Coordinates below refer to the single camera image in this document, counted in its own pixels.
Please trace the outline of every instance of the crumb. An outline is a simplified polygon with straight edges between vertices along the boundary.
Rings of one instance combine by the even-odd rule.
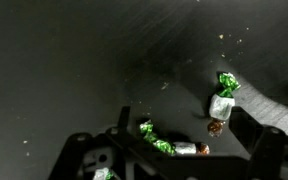
[[[162,90],[162,91],[165,90],[165,89],[168,87],[169,84],[170,84],[170,83],[164,82],[164,86],[161,88],[161,90]]]

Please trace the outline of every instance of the white wrapper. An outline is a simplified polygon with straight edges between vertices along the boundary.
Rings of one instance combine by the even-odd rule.
[[[233,106],[235,106],[234,98],[225,98],[214,94],[211,101],[210,115],[218,120],[228,120]]]
[[[194,143],[174,142],[176,154],[196,154],[196,146]]]
[[[95,175],[93,180],[106,180],[106,176],[109,172],[108,168],[103,168],[103,169],[97,169],[95,171]]]

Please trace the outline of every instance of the silver foil wrapper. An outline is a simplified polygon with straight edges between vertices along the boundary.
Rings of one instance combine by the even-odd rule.
[[[194,143],[174,142],[177,155],[197,154],[198,149]]]
[[[95,171],[95,175],[93,177],[93,180],[106,180],[106,176],[109,172],[108,168],[103,168],[103,169],[97,169]]]

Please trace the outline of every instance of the wrapped candy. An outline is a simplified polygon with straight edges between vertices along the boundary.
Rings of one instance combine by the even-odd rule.
[[[102,168],[95,171],[93,180],[110,180],[113,177],[113,173],[108,168]]]
[[[224,121],[229,119],[232,107],[235,106],[232,92],[241,87],[231,73],[220,74],[219,82],[224,89],[213,95],[209,110],[213,121],[208,125],[208,130],[212,137],[218,137],[222,133]]]
[[[151,120],[140,125],[140,131],[144,135],[143,139],[154,147],[159,149],[161,152],[168,153],[170,155],[187,155],[187,154],[209,154],[209,147],[204,143],[198,145],[188,142],[174,142],[169,143],[161,140],[153,132],[153,124]]]
[[[210,148],[205,143],[174,142],[177,155],[206,155],[210,154]]]

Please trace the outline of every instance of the gray surface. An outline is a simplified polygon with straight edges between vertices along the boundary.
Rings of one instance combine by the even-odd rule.
[[[227,129],[207,135],[217,71],[288,133],[288,0],[0,0],[0,179],[46,179],[70,134],[109,127],[123,105],[247,157]]]

